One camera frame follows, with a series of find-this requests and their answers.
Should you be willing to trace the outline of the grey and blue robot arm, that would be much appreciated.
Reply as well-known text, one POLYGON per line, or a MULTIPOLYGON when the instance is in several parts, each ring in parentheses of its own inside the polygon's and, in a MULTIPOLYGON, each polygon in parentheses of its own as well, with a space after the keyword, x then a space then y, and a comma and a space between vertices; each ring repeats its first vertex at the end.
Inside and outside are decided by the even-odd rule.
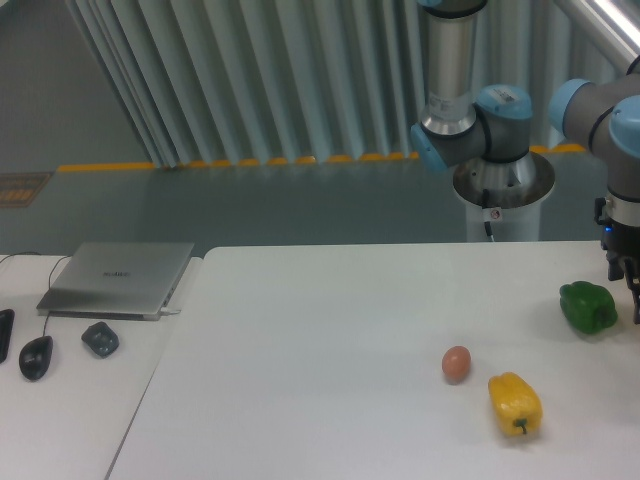
MULTIPOLYGON (((423 1, 428 33, 428 101, 412 144, 433 170, 454 168, 457 194, 481 208, 517 208, 549 192, 551 166, 529 151, 532 102, 497 84, 471 91, 481 1, 423 1)), ((607 193, 595 202, 610 280, 639 290, 639 5, 563 1, 561 11, 622 75, 606 84, 572 79, 552 96, 553 128, 607 167, 607 193)))

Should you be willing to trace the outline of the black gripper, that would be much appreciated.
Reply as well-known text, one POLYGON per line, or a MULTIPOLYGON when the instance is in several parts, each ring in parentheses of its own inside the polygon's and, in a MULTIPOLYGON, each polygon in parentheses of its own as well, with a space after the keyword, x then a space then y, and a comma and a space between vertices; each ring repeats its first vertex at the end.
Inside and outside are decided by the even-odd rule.
POLYGON ((611 214, 615 196, 599 197, 594 202, 594 221, 602 228, 601 248, 606 252, 608 280, 617 281, 626 276, 628 289, 634 303, 633 321, 640 323, 639 227, 621 223, 611 214), (620 263, 620 258, 627 257, 620 263))

